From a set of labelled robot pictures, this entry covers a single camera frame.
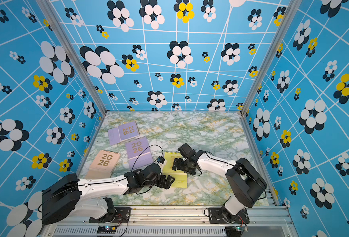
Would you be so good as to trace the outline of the green calendar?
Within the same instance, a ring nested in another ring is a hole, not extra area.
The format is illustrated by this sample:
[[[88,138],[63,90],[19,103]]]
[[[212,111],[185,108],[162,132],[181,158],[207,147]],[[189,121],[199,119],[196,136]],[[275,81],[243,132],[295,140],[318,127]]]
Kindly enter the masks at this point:
[[[162,170],[162,174],[170,175],[175,179],[175,181],[171,184],[171,188],[187,188],[187,174],[181,170],[172,169],[174,159],[182,159],[181,154],[175,152],[165,152],[164,158],[166,160],[166,163]]]

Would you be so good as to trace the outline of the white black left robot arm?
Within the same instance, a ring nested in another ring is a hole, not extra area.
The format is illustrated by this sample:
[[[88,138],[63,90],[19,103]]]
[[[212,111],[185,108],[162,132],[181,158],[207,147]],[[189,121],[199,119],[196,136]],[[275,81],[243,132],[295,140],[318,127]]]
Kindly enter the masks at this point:
[[[175,178],[163,175],[163,163],[155,162],[112,178],[79,179],[69,174],[42,192],[42,223],[50,225],[71,216],[87,216],[110,222],[116,215],[110,195],[141,194],[154,186],[169,189]]]

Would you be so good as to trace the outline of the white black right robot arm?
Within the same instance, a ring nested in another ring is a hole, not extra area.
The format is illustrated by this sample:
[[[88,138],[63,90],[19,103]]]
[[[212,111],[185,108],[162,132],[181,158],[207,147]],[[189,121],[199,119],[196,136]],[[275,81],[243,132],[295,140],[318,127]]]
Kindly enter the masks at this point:
[[[252,208],[267,188],[267,183],[253,165],[245,158],[228,161],[206,151],[195,151],[187,143],[178,148],[181,159],[176,159],[173,170],[181,170],[193,177],[198,171],[217,174],[227,179],[233,195],[218,210],[225,223],[232,224],[245,208]]]

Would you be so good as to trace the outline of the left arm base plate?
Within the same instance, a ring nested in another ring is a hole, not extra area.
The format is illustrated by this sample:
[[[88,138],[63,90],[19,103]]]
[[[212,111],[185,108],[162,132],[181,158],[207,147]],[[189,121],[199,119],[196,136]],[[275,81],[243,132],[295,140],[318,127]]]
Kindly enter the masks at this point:
[[[116,207],[114,210],[108,211],[104,216],[95,219],[90,217],[90,223],[128,223],[130,219],[132,208],[130,207]]]

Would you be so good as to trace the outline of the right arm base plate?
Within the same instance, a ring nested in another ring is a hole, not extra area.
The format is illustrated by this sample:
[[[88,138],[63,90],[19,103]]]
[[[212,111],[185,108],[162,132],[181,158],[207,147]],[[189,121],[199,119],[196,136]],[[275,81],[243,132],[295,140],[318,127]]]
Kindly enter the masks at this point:
[[[234,216],[229,216],[228,212],[223,214],[221,207],[208,207],[204,210],[204,214],[209,218],[211,224],[249,224],[247,210],[244,208]]]

